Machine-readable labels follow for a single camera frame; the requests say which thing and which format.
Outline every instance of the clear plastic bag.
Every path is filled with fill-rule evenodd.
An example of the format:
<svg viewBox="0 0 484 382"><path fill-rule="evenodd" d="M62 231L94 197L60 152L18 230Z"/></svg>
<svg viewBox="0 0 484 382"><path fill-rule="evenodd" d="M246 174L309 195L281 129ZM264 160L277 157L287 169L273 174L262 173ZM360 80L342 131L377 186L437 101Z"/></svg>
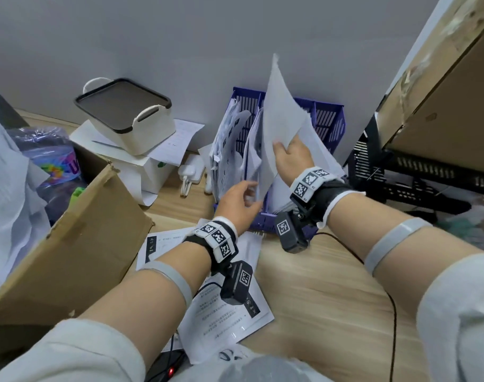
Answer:
<svg viewBox="0 0 484 382"><path fill-rule="evenodd" d="M74 191L86 187L72 142L59 127L22 127L7 132L23 155L50 175L37 188L37 194L47 201L52 225L69 207Z"/></svg>

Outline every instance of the file organizer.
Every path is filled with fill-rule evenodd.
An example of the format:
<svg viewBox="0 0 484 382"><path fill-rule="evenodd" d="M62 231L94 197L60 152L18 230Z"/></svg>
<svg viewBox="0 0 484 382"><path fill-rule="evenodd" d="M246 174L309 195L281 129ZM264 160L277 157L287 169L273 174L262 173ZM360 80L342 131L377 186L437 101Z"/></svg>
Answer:
<svg viewBox="0 0 484 382"><path fill-rule="evenodd" d="M265 93L253 89L243 89L233 87L233 94L231 99L236 99L241 102L241 110L249 110L251 116L245 122L240 135L235 142L236 151L243 154L245 141L249 134L249 129L256 116L259 108L263 107L265 100ZM320 137L323 144L327 147L330 153L334 153L335 148L339 144L346 129L346 122L344 119L343 105L333 103L316 102L314 100L295 98L295 101L300 107L306 110L311 115L311 122L315 128L316 134ZM276 226L274 224L275 214L267 213L267 196L263 202L263 212L259 213L251 224L250 229L254 231L261 231L265 233L275 233ZM307 238L312 238L318 229L312 227L305 227L304 233Z"/></svg>

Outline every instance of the white shirt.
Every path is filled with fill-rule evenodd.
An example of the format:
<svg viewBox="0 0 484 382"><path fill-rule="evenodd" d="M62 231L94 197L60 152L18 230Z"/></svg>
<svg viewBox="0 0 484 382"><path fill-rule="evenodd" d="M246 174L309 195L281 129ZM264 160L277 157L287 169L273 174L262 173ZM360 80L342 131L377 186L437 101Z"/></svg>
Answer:
<svg viewBox="0 0 484 382"><path fill-rule="evenodd" d="M435 382L484 382L484 254L467 257L431 284L417 328ZM308 365L233 346L192 366L176 382L330 381ZM0 382L143 382L145 365L132 342L101 323L70 319L0 371Z"/></svg>

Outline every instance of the rolled-up sleeve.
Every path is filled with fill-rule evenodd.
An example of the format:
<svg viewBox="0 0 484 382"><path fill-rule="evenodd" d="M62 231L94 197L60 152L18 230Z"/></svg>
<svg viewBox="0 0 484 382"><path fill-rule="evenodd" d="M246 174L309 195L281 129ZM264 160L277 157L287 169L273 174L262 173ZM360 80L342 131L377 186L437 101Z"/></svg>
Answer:
<svg viewBox="0 0 484 382"><path fill-rule="evenodd" d="M83 319L60 322L0 371L0 382L141 382L144 378L143 358L127 337Z"/></svg>
<svg viewBox="0 0 484 382"><path fill-rule="evenodd" d="M484 254L446 269L417 312L417 329L435 382L484 382Z"/></svg>

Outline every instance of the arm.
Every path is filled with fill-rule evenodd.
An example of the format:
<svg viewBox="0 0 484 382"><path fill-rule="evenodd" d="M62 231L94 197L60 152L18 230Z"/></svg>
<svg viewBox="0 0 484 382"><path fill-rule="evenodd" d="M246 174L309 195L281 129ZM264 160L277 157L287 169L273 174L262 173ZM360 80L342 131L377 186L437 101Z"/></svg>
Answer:
<svg viewBox="0 0 484 382"><path fill-rule="evenodd" d="M295 137L288 150L275 144L277 171L290 186L314 162ZM348 194L334 206L327 225L362 260L391 229L411 218L362 194ZM481 250L438 228L422 228L392 249L379 263L375 277L411 316L438 275L455 262Z"/></svg>
<svg viewBox="0 0 484 382"><path fill-rule="evenodd" d="M238 234L245 232L260 211L262 202L249 206L244 197L253 196L249 187L256 182L240 182L220 200L216 216L224 216ZM157 259L169 264L187 281L193 295L210 274L207 250L184 242ZM150 367L177 329L185 314L185 302L178 287L164 275L144 270L108 292L80 316L107 324L124 334L139 350Z"/></svg>

